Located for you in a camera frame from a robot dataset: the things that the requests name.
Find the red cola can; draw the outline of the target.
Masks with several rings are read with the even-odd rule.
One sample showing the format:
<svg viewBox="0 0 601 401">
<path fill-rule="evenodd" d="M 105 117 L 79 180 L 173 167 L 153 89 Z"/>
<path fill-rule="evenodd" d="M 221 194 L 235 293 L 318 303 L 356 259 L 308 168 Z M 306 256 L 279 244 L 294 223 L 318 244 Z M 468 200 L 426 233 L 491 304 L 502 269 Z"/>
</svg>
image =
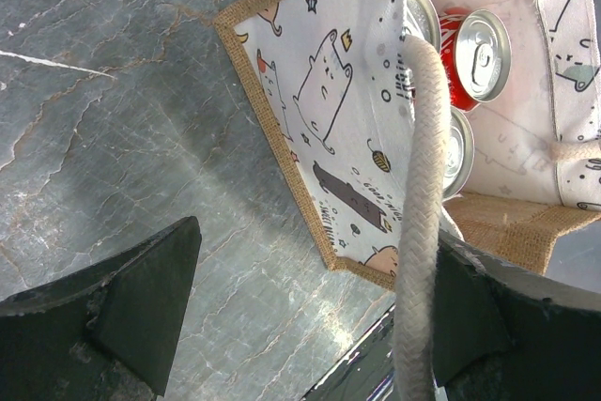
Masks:
<svg viewBox="0 0 601 401">
<path fill-rule="evenodd" d="M 407 0 L 407 33 L 429 42 L 439 53 L 441 30 L 439 16 L 431 0 Z"/>
<path fill-rule="evenodd" d="M 495 100 L 506 87 L 511 42 L 501 19 L 484 8 L 448 8 L 439 15 L 440 56 L 452 105 L 464 112 Z"/>
<path fill-rule="evenodd" d="M 456 196 L 467 183 L 474 162 L 474 138 L 466 116 L 451 107 L 450 138 L 443 178 L 443 198 Z"/>
</svg>

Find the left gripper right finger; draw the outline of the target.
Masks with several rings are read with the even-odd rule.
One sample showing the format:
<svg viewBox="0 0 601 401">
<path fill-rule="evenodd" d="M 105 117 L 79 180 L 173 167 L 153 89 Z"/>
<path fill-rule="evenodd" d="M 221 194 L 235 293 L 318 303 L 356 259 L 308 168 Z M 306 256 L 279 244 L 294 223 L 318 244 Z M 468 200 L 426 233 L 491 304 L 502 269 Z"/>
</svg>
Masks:
<svg viewBox="0 0 601 401">
<path fill-rule="evenodd" d="M 597 400 L 600 296 L 440 232 L 434 375 L 450 400 Z"/>
</svg>

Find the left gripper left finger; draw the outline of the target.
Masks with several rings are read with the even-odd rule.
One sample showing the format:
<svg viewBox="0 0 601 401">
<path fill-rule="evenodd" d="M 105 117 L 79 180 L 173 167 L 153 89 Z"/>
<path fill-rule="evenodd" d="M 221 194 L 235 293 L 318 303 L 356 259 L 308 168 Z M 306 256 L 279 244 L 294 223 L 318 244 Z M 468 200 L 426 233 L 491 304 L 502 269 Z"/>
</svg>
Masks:
<svg viewBox="0 0 601 401">
<path fill-rule="evenodd" d="M 182 218 L 130 249 L 1 302 L 4 400 L 164 395 L 202 241 Z"/>
</svg>

